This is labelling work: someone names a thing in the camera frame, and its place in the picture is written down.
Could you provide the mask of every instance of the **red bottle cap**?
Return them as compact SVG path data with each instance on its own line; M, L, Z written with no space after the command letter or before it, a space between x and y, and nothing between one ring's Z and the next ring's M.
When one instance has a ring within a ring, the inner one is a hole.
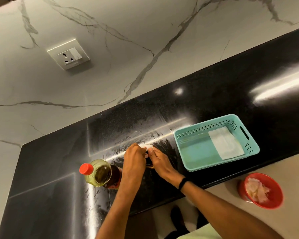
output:
M93 165L89 163L84 163L80 167L80 173L84 175L90 175L91 173L93 173L93 170Z

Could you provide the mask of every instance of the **white switch plate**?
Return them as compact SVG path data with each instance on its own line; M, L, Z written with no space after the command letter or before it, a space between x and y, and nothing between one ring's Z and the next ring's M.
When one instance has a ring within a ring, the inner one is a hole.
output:
M76 39L48 50L48 54L63 69L70 69L90 60Z

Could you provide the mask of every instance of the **white marble backsplash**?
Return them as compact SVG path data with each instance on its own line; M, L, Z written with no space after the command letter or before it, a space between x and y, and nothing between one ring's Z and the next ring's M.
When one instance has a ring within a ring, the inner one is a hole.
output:
M18 0L1 7L0 221L21 145L297 28L299 0ZM64 71L46 50L72 38L91 62Z

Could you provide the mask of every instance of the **black countertop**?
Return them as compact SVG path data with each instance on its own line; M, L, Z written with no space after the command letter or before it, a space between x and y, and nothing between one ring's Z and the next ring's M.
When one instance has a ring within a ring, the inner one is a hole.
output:
M257 90L271 81L262 93ZM172 132L231 113L242 120L260 153L186 171ZM122 166L123 153L134 142L153 143L202 188L299 153L299 30L24 145L0 238L93 237L116 191L90 187L78 169L97 158ZM180 197L155 170L146 169L130 213Z

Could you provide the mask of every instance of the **hand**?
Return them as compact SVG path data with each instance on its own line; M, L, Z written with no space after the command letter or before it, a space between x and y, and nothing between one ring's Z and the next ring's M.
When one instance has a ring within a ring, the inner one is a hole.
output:
M166 154L163 154L157 148L149 148L149 158L151 159L154 169L160 177L178 188L179 183L185 177L173 168Z
M134 196L141 185L146 168L145 152L146 148L141 148L137 143L133 143L124 154L120 188Z

